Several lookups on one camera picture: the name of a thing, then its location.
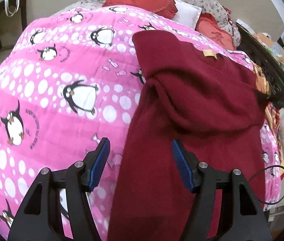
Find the penguin print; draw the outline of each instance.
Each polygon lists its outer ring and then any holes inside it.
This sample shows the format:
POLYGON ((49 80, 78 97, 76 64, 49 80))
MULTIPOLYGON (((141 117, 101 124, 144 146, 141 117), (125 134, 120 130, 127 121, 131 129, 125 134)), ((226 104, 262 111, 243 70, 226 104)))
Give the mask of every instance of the penguin print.
POLYGON ((251 60, 248 57, 244 57, 242 59, 245 60, 247 63, 251 63, 251 60))
POLYGON ((110 7, 109 9, 115 13, 126 13, 127 10, 125 7, 110 7))
POLYGON ((32 37, 31 37, 31 44, 34 45, 36 43, 40 43, 40 41, 43 39, 44 35, 45 35, 46 31, 36 31, 32 37))
POLYGON ((84 19, 83 14, 77 12, 77 14, 71 17, 70 21, 73 23, 80 23, 81 21, 83 21, 83 19, 84 19))
POLYGON ((97 45, 108 44, 109 46, 112 46, 114 33, 114 30, 108 29, 107 26, 102 26, 98 30, 91 33, 91 39, 97 45))
POLYGON ((155 19, 160 19, 159 16, 157 16, 156 14, 154 14, 154 13, 151 13, 151 14, 155 19))
POLYGON ((139 26, 141 29, 144 29, 145 31, 155 31, 156 29, 152 26, 152 24, 149 23, 149 25, 143 25, 139 26))
POLYGON ((57 56, 57 50, 55 44, 54 47, 46 47, 43 50, 37 50, 37 51, 40 52, 41 61, 50 61, 57 56))
POLYGON ((63 89, 63 96, 68 102, 71 109, 77 113, 77 109, 91 112, 95 114, 94 104, 96 100, 97 85, 91 86, 86 84, 80 84, 83 80, 74 82, 71 85, 65 86, 63 89))
POLYGON ((24 139, 24 124, 19 114, 19 101, 18 107, 15 111, 8 113, 6 118, 0 118, 5 124, 5 129, 8 136, 7 143, 10 145, 19 146, 24 139))
POLYGON ((265 151, 262 152, 264 163, 269 163, 269 155, 265 151))
POLYGON ((10 210, 10 206, 7 199, 5 200, 7 203, 7 210, 3 210, 2 214, 0 215, 0 219, 3 220, 9 228, 11 228, 15 217, 13 216, 12 211, 10 210))
POLYGON ((175 30, 172 28, 173 31, 175 31, 177 34, 181 35, 181 36, 184 36, 184 37, 188 37, 189 38, 189 35, 185 32, 182 32, 182 31, 179 31, 179 30, 175 30))
POLYGON ((276 162, 279 162, 280 159, 279 159, 279 155, 277 152, 274 153, 274 159, 276 160, 276 162))
POLYGON ((133 72, 131 72, 131 71, 130 71, 130 73, 131 73, 133 76, 139 77, 140 82, 141 82, 142 84, 145 84, 145 83, 146 83, 146 80, 145 80, 145 78, 144 78, 144 76, 143 76, 143 74, 142 74, 142 70, 141 70, 141 69, 139 69, 137 73, 133 73, 133 72))
POLYGON ((61 213, 62 215, 69 220, 69 211, 67 209, 67 202, 66 202, 66 189, 62 188, 60 190, 60 203, 61 203, 61 213))
POLYGON ((274 178, 276 177, 276 175, 274 173, 274 168, 271 168, 270 174, 271 174, 272 177, 274 177, 274 178))

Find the white polka dot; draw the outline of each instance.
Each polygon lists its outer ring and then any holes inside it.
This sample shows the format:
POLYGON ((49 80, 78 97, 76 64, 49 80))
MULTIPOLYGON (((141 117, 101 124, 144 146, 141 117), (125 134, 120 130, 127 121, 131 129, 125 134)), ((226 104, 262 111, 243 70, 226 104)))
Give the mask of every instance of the white polka dot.
POLYGON ((113 95, 113 96, 112 96, 112 100, 113 100, 114 102, 117 102, 118 97, 117 97, 116 95, 113 95))
POLYGON ((17 92, 20 93, 23 89, 23 86, 21 84, 18 85, 17 87, 17 92))
POLYGON ((66 105, 66 100, 65 99, 61 100, 60 105, 61 105, 61 107, 64 107, 66 105))
POLYGON ((64 32, 64 31, 66 30, 66 28, 67 28, 67 26, 61 27, 61 28, 59 29, 59 32, 60 32, 60 33, 64 32))
POLYGON ((122 96, 122 97, 120 97, 119 102, 120 102, 120 105, 123 109, 130 109, 131 108, 132 103, 131 103, 131 100, 130 100, 129 97, 122 96))
POLYGON ((70 73, 62 73, 61 80, 68 83, 72 80, 72 75, 70 73))
POLYGON ((26 167, 25 167, 25 162, 23 160, 19 161, 19 163, 18 163, 18 170, 19 170, 19 173, 24 175, 26 167))
POLYGON ((61 42, 65 42, 69 39, 69 36, 67 34, 64 34, 61 38, 60 38, 60 41, 61 42))
POLYGON ((106 230, 109 229, 109 216, 104 219, 104 227, 106 230))
POLYGON ((3 188, 3 183, 0 180, 0 189, 2 189, 2 188, 3 188))
POLYGON ((113 106, 108 105, 103 110, 103 117, 108 122, 113 122, 116 119, 116 110, 113 106))
POLYGON ((23 178, 19 178, 17 180, 17 186, 18 186, 18 189, 19 189, 19 192, 25 196, 27 191, 28 191, 28 186, 26 184, 26 181, 23 179, 23 178))
POLYGON ((52 73, 51 69, 45 70, 45 71, 44 71, 44 77, 50 76, 51 73, 52 73))
POLYGON ((6 77, 3 79, 3 81, 2 81, 1 84, 0 84, 1 88, 2 88, 2 89, 3 89, 3 88, 6 88, 7 85, 8 85, 8 83, 9 83, 9 75, 6 75, 6 77))
POLYGON ((13 77, 14 78, 17 78, 22 72, 22 67, 21 66, 18 66, 15 70, 14 70, 14 73, 13 73, 13 77))
POLYGON ((126 51, 126 46, 125 46, 124 44, 122 44, 122 43, 118 44, 118 45, 116 46, 116 48, 117 48, 117 50, 118 50, 120 53, 123 53, 123 52, 126 51))
POLYGON ((78 33, 73 33, 71 39, 74 41, 77 40, 77 38, 78 38, 78 33))
POLYGON ((24 89, 25 97, 31 96, 34 92, 34 88, 35 88, 34 82, 32 82, 32 81, 28 82, 25 86, 25 89, 24 89))
POLYGON ((103 90, 104 90, 104 92, 109 92, 109 86, 104 86, 104 88, 103 88, 103 90))
POLYGON ((32 178, 35 176, 34 170, 31 169, 31 168, 28 170, 28 174, 29 174, 29 176, 32 177, 32 178))
POLYGON ((121 92, 123 90, 123 87, 121 85, 119 85, 119 84, 115 84, 114 85, 114 90, 116 92, 121 92))
POLYGON ((52 95, 52 93, 53 93, 53 87, 49 87, 47 90, 47 94, 52 95))
POLYGON ((47 87, 48 87, 47 80, 41 80, 40 83, 38 84, 38 88, 37 88, 38 93, 43 94, 47 90, 47 87))
POLYGON ((14 161, 14 158, 13 158, 13 157, 10 157, 10 159, 9 159, 9 165, 10 165, 11 167, 14 167, 14 166, 15 166, 15 161, 14 161))
POLYGON ((24 75, 29 76, 34 70, 34 64, 29 64, 24 69, 24 75))
POLYGON ((6 152, 3 150, 0 150, 0 168, 5 169, 7 164, 7 157, 6 157, 6 152))
POLYGON ((130 46, 134 46, 134 43, 132 42, 132 37, 129 38, 128 44, 129 44, 130 46))
POLYGON ((7 191, 7 194, 11 198, 15 197, 15 194, 16 194, 15 185, 14 185, 14 182, 10 178, 5 179, 5 189, 7 191))
POLYGON ((90 25, 89 27, 87 27, 87 29, 90 31, 95 31, 97 27, 95 25, 90 25))
POLYGON ((48 99, 47 98, 41 99, 40 105, 42 106, 42 108, 46 108, 48 106, 48 99))
POLYGON ((134 100, 135 100, 136 104, 139 104, 140 96, 141 96, 141 94, 139 94, 139 93, 135 94, 134 100))
POLYGON ((106 197, 106 191, 104 188, 102 187, 98 187, 97 190, 96 190, 96 193, 97 193, 97 196, 100 198, 100 199, 104 199, 106 197))

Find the metal screw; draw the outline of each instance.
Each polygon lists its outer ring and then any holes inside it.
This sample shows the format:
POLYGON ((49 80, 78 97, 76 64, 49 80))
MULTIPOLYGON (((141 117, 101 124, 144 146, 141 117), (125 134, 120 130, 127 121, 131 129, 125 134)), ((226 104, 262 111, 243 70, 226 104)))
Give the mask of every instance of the metal screw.
POLYGON ((41 172, 43 175, 46 175, 46 174, 49 172, 49 169, 48 169, 48 168, 43 168, 40 172, 41 172))
POLYGON ((241 175, 241 170, 235 168, 235 169, 233 170, 233 173, 234 173, 235 175, 239 176, 239 175, 241 175))
POLYGON ((200 168, 207 168, 207 167, 208 167, 208 164, 205 163, 205 162, 200 162, 200 163, 199 163, 199 166, 200 166, 200 168))
POLYGON ((75 162, 74 165, 75 165, 75 167, 80 168, 84 165, 84 163, 83 163, 83 161, 77 161, 77 162, 75 162))

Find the cluttered shelf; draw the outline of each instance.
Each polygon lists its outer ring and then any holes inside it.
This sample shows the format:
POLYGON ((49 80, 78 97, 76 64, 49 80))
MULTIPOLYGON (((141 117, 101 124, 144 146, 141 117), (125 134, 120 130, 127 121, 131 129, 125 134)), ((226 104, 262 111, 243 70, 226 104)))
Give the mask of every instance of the cluttered shelf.
POLYGON ((259 43, 241 25, 238 25, 241 34, 241 43, 238 50, 248 54, 250 59, 262 68, 270 84, 271 94, 278 95, 284 100, 284 70, 280 63, 273 57, 272 52, 259 43))

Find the white pillowcase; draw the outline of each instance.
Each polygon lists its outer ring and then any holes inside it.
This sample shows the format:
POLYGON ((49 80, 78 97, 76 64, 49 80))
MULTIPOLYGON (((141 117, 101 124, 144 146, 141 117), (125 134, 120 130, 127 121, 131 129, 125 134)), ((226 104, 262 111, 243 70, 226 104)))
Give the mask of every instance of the white pillowcase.
POLYGON ((202 12, 202 8, 182 2, 181 0, 174 0, 178 12, 172 20, 195 29, 196 23, 202 12))

